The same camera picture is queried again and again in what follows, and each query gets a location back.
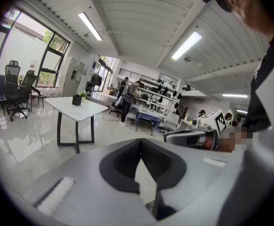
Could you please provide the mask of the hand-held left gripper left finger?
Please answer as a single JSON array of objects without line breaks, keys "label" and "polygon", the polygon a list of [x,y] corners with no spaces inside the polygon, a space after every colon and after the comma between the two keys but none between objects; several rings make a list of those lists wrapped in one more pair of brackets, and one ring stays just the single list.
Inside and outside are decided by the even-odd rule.
[{"label": "hand-held left gripper left finger", "polygon": [[151,226],[135,173],[141,141],[127,140],[78,154],[8,196],[31,226]]}]

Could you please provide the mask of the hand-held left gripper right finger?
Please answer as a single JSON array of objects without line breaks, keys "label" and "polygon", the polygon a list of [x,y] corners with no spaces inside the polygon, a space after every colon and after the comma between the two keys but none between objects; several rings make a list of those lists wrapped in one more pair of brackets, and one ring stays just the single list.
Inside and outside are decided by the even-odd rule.
[{"label": "hand-held left gripper right finger", "polygon": [[157,184],[153,222],[144,226],[220,226],[242,163],[222,153],[141,139],[142,159]]}]

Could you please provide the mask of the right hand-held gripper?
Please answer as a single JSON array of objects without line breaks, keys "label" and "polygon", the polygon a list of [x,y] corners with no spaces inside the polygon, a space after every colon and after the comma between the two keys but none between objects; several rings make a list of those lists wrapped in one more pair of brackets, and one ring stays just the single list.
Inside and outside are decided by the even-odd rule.
[{"label": "right hand-held gripper", "polygon": [[193,119],[188,129],[166,132],[164,142],[188,148],[230,151],[230,146],[220,139],[228,127],[221,110],[211,111]]}]

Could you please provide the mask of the blue cloth covered table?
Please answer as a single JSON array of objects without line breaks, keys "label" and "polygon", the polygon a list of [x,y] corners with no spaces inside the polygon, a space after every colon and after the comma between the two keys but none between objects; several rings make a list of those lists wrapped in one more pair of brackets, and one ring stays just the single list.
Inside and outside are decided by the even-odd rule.
[{"label": "blue cloth covered table", "polygon": [[136,116],[136,120],[135,120],[135,125],[136,125],[135,131],[138,130],[142,121],[146,121],[150,124],[151,135],[153,135],[153,131],[156,130],[160,125],[159,117],[155,117],[150,114],[138,112],[137,116]]}]

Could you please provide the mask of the white workbench shelving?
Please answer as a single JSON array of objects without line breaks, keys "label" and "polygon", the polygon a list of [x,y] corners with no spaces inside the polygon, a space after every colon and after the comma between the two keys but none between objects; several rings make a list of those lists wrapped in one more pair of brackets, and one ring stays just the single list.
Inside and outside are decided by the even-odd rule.
[{"label": "white workbench shelving", "polygon": [[186,110],[180,102],[180,92],[170,88],[166,82],[149,81],[144,77],[140,77],[140,81],[141,86],[136,89],[140,97],[132,103],[126,119],[135,121],[138,112],[150,114],[160,118],[160,129],[164,129],[164,120],[170,113],[183,119]]}]

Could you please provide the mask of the white rimmed office chair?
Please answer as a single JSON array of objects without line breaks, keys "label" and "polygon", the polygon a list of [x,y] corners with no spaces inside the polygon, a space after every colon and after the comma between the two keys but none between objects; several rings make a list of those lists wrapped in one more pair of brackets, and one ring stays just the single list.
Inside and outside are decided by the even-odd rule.
[{"label": "white rimmed office chair", "polygon": [[115,113],[116,116],[119,117],[123,98],[124,95],[121,95],[116,101],[112,103],[112,109],[109,111],[109,114]]}]

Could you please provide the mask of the white marble table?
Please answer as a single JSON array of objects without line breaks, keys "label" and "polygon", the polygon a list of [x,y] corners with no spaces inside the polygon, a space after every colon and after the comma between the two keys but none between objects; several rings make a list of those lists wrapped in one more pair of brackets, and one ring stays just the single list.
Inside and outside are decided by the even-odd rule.
[{"label": "white marble table", "polygon": [[[94,117],[106,110],[108,107],[101,104],[86,100],[79,105],[72,103],[72,97],[54,97],[46,98],[45,101],[58,111],[57,118],[57,145],[59,147],[74,147],[76,153],[80,153],[79,146],[81,144],[93,144],[94,139]],[[61,141],[61,123],[62,116],[65,115],[75,121],[75,142],[62,142]],[[78,124],[87,119],[90,119],[91,126],[91,139],[79,140],[78,138]]]}]

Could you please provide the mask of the person's black printed shirt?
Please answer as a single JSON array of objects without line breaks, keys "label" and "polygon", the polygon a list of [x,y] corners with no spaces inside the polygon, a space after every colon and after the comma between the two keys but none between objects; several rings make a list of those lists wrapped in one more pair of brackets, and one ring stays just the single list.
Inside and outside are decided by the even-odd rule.
[{"label": "person's black printed shirt", "polygon": [[267,129],[270,126],[270,120],[267,113],[256,94],[256,90],[268,77],[274,68],[274,36],[269,42],[267,52],[264,54],[261,62],[254,72],[251,81],[251,98],[248,107],[248,113],[245,122],[242,125],[243,130],[247,132],[257,132]]}]

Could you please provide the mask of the row of clear water jugs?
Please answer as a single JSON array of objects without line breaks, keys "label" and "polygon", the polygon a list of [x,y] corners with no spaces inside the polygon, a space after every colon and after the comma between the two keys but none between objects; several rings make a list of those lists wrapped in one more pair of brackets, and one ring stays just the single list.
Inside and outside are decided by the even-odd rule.
[{"label": "row of clear water jugs", "polygon": [[58,87],[36,87],[36,89],[40,91],[40,93],[43,94],[43,96],[46,98],[61,96],[61,92]]}]

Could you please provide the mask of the grey locker cabinet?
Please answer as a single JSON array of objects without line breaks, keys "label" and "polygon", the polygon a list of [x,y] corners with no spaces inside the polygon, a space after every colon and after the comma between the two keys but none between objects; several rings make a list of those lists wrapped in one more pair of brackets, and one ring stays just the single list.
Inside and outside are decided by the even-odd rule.
[{"label": "grey locker cabinet", "polygon": [[80,84],[85,64],[74,57],[67,57],[60,82],[61,96],[71,97],[77,94],[78,86]]}]

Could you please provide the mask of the black mesh office chair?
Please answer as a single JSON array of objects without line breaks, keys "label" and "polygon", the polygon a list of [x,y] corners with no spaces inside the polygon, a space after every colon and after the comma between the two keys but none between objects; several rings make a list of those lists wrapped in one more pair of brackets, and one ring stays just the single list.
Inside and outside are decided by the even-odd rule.
[{"label": "black mesh office chair", "polygon": [[5,98],[8,101],[6,111],[10,121],[14,120],[13,117],[16,113],[24,115],[27,119],[27,115],[23,111],[30,110],[28,107],[23,106],[23,103],[27,102],[29,92],[26,86],[18,85],[20,69],[18,65],[8,64],[5,66]]},{"label": "black mesh office chair", "polygon": [[29,99],[31,98],[33,84],[37,79],[37,76],[34,74],[34,72],[34,70],[29,70],[26,73],[21,85],[19,86],[19,95],[21,97],[21,102],[26,103],[26,105],[28,105]]}]

